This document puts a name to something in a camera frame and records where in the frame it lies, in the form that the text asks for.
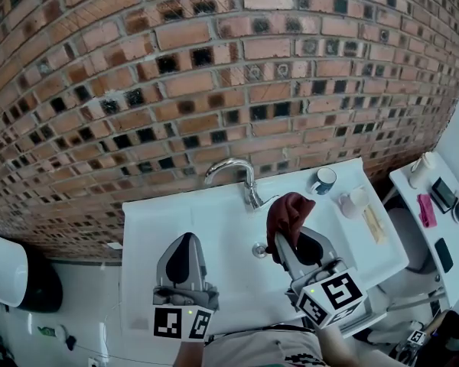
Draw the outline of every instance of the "sink basin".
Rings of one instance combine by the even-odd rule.
[[[315,200],[316,206],[304,225],[329,238],[337,254],[347,266],[357,268],[369,288],[406,266],[404,250],[363,173],[362,161],[356,159],[334,166],[338,181],[326,196],[312,196],[307,192],[312,171],[259,180],[258,191],[263,200],[292,191]],[[346,174],[353,174],[350,170],[356,173],[355,180],[350,176],[346,180]],[[386,231],[392,233],[385,245],[378,247],[367,234],[369,229],[363,219],[349,220],[340,214],[335,202],[346,189],[340,184],[348,190],[360,184],[369,189],[373,195],[371,201],[377,201],[384,212],[377,210],[385,217]],[[256,242],[266,242],[269,204],[256,211],[249,209],[243,202],[242,189],[242,184],[235,183],[124,204],[122,316],[125,329],[145,333],[149,330],[158,259],[185,232],[193,232],[200,239],[207,265],[206,280],[220,292],[220,311],[214,315],[211,333],[259,328],[302,316],[284,295],[291,277],[283,267],[274,263],[270,255],[257,258],[252,254]],[[357,257],[364,262],[357,263]]]

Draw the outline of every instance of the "pink object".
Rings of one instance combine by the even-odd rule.
[[[428,194],[419,194],[418,203],[420,204],[420,220],[425,228],[436,227],[437,220],[434,214],[434,207]]]

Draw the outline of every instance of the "faucet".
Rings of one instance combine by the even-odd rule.
[[[257,193],[257,183],[255,181],[255,171],[250,162],[244,159],[227,158],[220,162],[213,164],[206,172],[205,184],[210,184],[213,181],[213,177],[221,170],[228,167],[244,167],[246,170],[246,178],[243,186],[245,187],[245,203],[249,204],[253,209],[258,209],[267,204],[273,198],[271,197],[267,201],[263,201]]]

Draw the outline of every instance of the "cup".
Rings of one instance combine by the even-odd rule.
[[[311,194],[323,196],[330,191],[337,181],[337,173],[328,167],[322,167],[317,171],[315,179],[316,182],[310,188]]]
[[[408,179],[411,187],[414,189],[421,187],[430,170],[434,169],[434,155],[431,152],[425,152],[412,166],[412,174]]]
[[[369,205],[369,195],[363,187],[356,187],[349,194],[341,194],[338,203],[342,214],[353,219],[363,214]]]

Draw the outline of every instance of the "black phone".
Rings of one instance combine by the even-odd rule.
[[[442,268],[444,269],[445,273],[448,273],[451,268],[454,266],[452,261],[451,253],[449,252],[449,248],[445,244],[444,238],[440,238],[435,243],[435,250],[437,250],[438,257],[441,260]]]

